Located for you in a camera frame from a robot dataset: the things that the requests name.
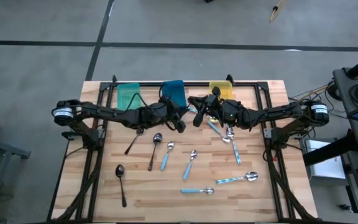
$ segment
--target concrete floor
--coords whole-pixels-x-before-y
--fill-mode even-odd
[[[108,0],[0,0],[0,40],[96,42]],[[105,42],[358,47],[358,1],[283,0],[269,23],[268,0],[116,0]],[[50,110],[78,98],[93,47],[0,45],[0,141],[32,151],[15,158],[0,192],[0,218],[45,221],[67,142]],[[358,52],[102,48],[93,80],[285,80],[288,95],[319,87],[332,71],[358,62]],[[334,102],[338,110],[340,102]],[[349,122],[331,117],[318,138],[342,137]],[[344,187],[313,182],[319,217],[358,223],[339,210]]]

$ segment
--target black metal frame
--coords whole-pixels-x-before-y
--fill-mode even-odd
[[[231,76],[229,75],[227,77],[227,80],[229,80],[230,82],[233,83],[234,86],[248,86],[248,87],[252,87],[255,90],[255,95],[256,95],[256,100],[257,100],[257,105],[258,105],[258,109],[261,110],[263,109],[263,104],[262,104],[262,97],[260,94],[260,91],[262,90],[265,94],[265,99],[267,102],[267,107],[271,108],[272,107],[272,102],[270,99],[270,93],[269,93],[269,86],[267,82],[235,82],[233,81],[233,79],[231,78]],[[130,83],[130,82],[117,82],[115,79],[112,83],[105,83],[102,82],[99,88],[99,95],[98,95],[98,102],[97,104],[101,104],[101,100],[103,99],[103,92],[108,88],[109,88],[109,95],[108,95],[108,105],[111,105],[111,100],[112,100],[112,91],[113,88],[116,87],[117,84],[126,84],[126,83]],[[162,82],[140,82],[139,85],[141,87],[158,87],[162,84]],[[209,86],[209,82],[185,82],[185,86],[189,87],[189,86],[205,86],[208,87]],[[270,122],[271,126],[273,128],[276,127],[276,124],[274,121]],[[98,120],[94,120],[93,122],[93,127],[96,128],[98,125]],[[103,128],[107,128],[107,121],[103,122]],[[266,128],[266,124],[262,123],[262,129]],[[265,142],[265,149],[268,150],[269,149],[269,144],[268,144],[268,139],[263,135],[264,137],[264,142]],[[101,159],[103,157],[103,148],[104,148],[104,139],[103,139],[103,143],[102,143],[102,149],[98,152],[98,159],[96,161],[96,165],[95,165],[95,169],[100,167],[97,167],[97,165],[99,163],[101,163]],[[81,189],[83,189],[83,186],[85,185],[86,181],[89,180],[88,178],[88,174],[90,171],[90,162],[92,159],[92,151],[88,151],[87,157],[86,157],[86,162],[85,162],[85,169],[84,169],[84,176],[83,176],[83,181],[82,181],[82,185],[81,185]],[[287,177],[287,173],[285,171],[285,165],[284,165],[284,160],[283,160],[283,154],[281,151],[277,151],[277,159],[278,159],[278,165],[280,168],[280,175],[283,177],[283,181],[288,185],[288,177]],[[52,211],[53,211],[53,207],[55,205],[55,199],[57,196],[57,190],[58,190],[58,186],[60,183],[60,177],[62,175],[62,170],[63,170],[63,166],[64,166],[65,161],[63,160],[62,162],[62,167],[60,170],[60,175],[59,175],[59,180],[57,182],[56,188],[55,188],[55,194],[53,196],[53,200],[50,206],[50,211],[49,211],[49,215],[47,218],[47,223],[90,223],[93,220],[93,212],[94,212],[94,206],[95,206],[95,201],[96,201],[96,196],[97,196],[97,187],[98,187],[98,180],[99,177],[97,176],[97,178],[95,178],[94,182],[93,182],[93,188],[92,188],[92,193],[91,193],[91,198],[90,198],[90,202],[89,202],[89,210],[88,210],[88,216],[87,218],[82,218],[82,208],[83,208],[83,199],[81,200],[81,203],[79,205],[79,207],[77,208],[77,213],[75,215],[75,219],[74,220],[52,220]],[[277,214],[277,220],[284,220],[284,214],[283,214],[283,210],[282,210],[282,204],[280,201],[280,195],[278,192],[278,187],[277,187],[277,183],[276,181],[271,178],[271,182],[272,182],[272,189],[273,189],[273,198],[274,198],[274,202],[275,202],[275,209],[276,209],[276,214]],[[288,208],[288,214],[289,214],[289,219],[290,220],[295,220],[295,213],[294,213],[294,209],[292,204],[290,203],[288,197],[285,197],[286,199],[286,203],[287,203],[287,208]]]

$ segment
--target spoon bowl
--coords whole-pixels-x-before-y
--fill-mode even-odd
[[[215,190],[212,187],[207,187],[205,188],[204,192],[207,194],[213,194]]]
[[[152,158],[150,159],[149,168],[147,169],[148,171],[151,171],[153,169],[153,159],[154,159],[155,148],[157,147],[157,145],[159,143],[161,143],[161,141],[162,141],[162,134],[161,133],[155,134],[153,137],[154,150],[153,150]]]
[[[170,141],[170,142],[168,143],[168,150],[169,150],[169,151],[172,150],[174,145],[175,145],[175,143],[173,143],[173,141]]]
[[[119,164],[116,168],[116,176],[121,178],[124,175],[124,166]]]
[[[193,150],[190,154],[190,159],[193,160],[197,157],[197,150]]]
[[[252,171],[252,172],[248,172],[246,173],[245,175],[245,178],[248,180],[248,181],[254,181],[256,179],[258,179],[258,173]]]

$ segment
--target wooden table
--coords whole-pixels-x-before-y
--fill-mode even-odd
[[[96,103],[99,83],[84,82],[80,100]],[[268,81],[268,85],[273,106],[288,103],[283,81]],[[205,96],[209,92],[208,87],[186,87],[185,91],[186,97]],[[141,94],[148,104],[158,100],[157,87],[142,87]],[[241,101],[245,107],[257,109],[253,88],[234,87],[233,94],[234,99]],[[116,107],[115,91],[112,107]],[[186,130],[182,134],[171,131],[166,126],[145,130],[127,156],[124,155],[124,151],[133,140],[135,131],[118,123],[109,123],[94,222],[277,221],[269,170],[267,163],[262,159],[265,146],[260,125],[251,132],[235,129],[234,139],[242,161],[241,165],[237,165],[231,144],[222,142],[221,137],[208,126],[206,118],[199,128],[194,127],[194,117],[195,114],[192,112],[184,115]],[[290,119],[280,120],[277,121],[277,126],[284,126],[289,122]],[[152,138],[156,133],[162,133],[163,141],[157,146],[153,171],[149,172],[147,166],[154,147]],[[165,170],[160,171],[169,141],[174,141],[175,147],[169,155]],[[295,140],[290,140],[289,143],[298,145]],[[80,140],[72,141],[67,153],[79,147]],[[198,156],[193,161],[188,179],[183,180],[183,173],[193,149],[198,151]],[[301,152],[288,147],[283,150],[283,156],[292,192],[307,211],[317,217]],[[85,157],[86,150],[82,150],[66,159],[52,218],[61,215],[78,193]],[[121,207],[121,188],[119,179],[115,176],[118,164],[125,167],[122,180],[128,203],[126,208]],[[247,171],[256,171],[259,178],[254,182],[238,181],[219,185],[215,183],[218,179],[242,176]],[[180,192],[181,189],[204,187],[213,187],[215,193],[206,195]],[[280,198],[287,217],[282,191]],[[88,211],[87,204],[85,203],[83,216]]]

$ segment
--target metal spoon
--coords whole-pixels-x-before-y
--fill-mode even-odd
[[[138,129],[136,130],[136,137],[134,138],[134,140],[132,141],[132,143],[129,145],[129,147],[127,148],[127,150],[125,151],[125,155],[128,155],[129,150],[131,149],[132,145],[134,144],[135,140],[137,139],[137,137],[141,136],[144,132],[144,129]]]
[[[127,200],[125,199],[124,189],[122,188],[121,177],[124,175],[124,166],[119,164],[116,168],[116,176],[119,178],[119,183],[121,184],[121,198],[122,206],[125,208],[127,206]]]
[[[165,169],[165,164],[167,163],[167,159],[168,159],[168,155],[169,155],[169,151],[171,151],[172,149],[173,149],[173,146],[174,146],[175,144],[173,143],[173,141],[170,141],[169,143],[168,143],[168,151],[167,151],[167,153],[166,153],[166,155],[165,155],[165,157],[164,157],[164,160],[162,161],[162,164],[161,164],[161,171],[163,171],[164,169]]]
[[[224,141],[226,143],[230,142],[230,138],[227,136],[224,136],[222,134],[222,132],[211,121],[208,121],[208,124],[214,131],[216,131],[220,136],[222,136],[222,141]]]
[[[234,130],[232,127],[227,126],[227,136],[229,136],[229,138],[231,138],[231,143],[233,145],[234,155],[236,156],[237,164],[241,164],[239,151],[237,150],[237,145],[234,142]]]
[[[187,165],[186,171],[185,171],[185,175],[183,175],[183,180],[187,179],[187,176],[189,175],[189,171],[190,171],[190,167],[191,167],[191,163],[193,162],[193,159],[195,159],[197,156],[197,150],[193,150],[190,154],[190,162]]]
[[[148,168],[149,171],[151,171],[153,169],[153,159],[154,159],[155,148],[157,147],[157,144],[159,144],[161,141],[162,141],[162,134],[161,133],[155,134],[155,136],[153,137],[154,150],[153,150],[152,158],[149,163],[149,168]]]
[[[242,179],[245,179],[248,181],[254,181],[254,180],[258,179],[258,173],[252,171],[252,172],[246,173],[246,175],[243,177],[234,177],[234,178],[230,178],[230,179],[217,180],[216,183],[223,184],[223,183],[232,182],[235,180],[242,180]]]
[[[180,190],[183,194],[185,193],[200,193],[205,192],[206,194],[213,194],[215,190],[212,187],[207,187],[205,189],[181,189]]]

